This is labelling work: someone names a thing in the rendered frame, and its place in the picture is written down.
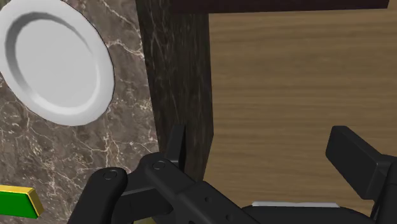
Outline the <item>white plate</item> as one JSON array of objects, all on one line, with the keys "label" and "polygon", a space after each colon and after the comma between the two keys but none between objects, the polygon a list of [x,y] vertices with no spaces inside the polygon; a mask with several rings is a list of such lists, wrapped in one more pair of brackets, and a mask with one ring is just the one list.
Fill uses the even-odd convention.
[{"label": "white plate", "polygon": [[0,73],[25,106],[60,125],[98,119],[115,89],[101,36],[61,0],[11,0],[0,9]]}]

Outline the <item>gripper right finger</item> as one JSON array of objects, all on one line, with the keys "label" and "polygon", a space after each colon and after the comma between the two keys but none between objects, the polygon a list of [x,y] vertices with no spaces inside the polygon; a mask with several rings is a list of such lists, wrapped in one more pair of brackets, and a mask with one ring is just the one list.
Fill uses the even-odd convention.
[{"label": "gripper right finger", "polygon": [[326,157],[363,200],[375,224],[397,224],[397,156],[385,155],[349,127],[331,128]]}]

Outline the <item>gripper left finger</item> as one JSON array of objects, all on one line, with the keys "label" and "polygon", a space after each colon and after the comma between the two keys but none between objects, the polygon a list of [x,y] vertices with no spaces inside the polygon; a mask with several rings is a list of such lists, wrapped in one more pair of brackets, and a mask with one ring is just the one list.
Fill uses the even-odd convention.
[{"label": "gripper left finger", "polygon": [[175,125],[167,151],[150,153],[130,174],[119,167],[95,171],[67,224],[129,224],[170,214],[171,224],[259,224],[205,181],[184,172],[186,129]]}]

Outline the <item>green and yellow box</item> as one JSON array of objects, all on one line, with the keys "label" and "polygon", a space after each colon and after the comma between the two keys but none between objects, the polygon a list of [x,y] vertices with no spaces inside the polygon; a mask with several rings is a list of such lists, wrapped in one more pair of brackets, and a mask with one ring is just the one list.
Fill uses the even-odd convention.
[{"label": "green and yellow box", "polygon": [[34,188],[0,185],[0,214],[37,219],[43,212]]}]

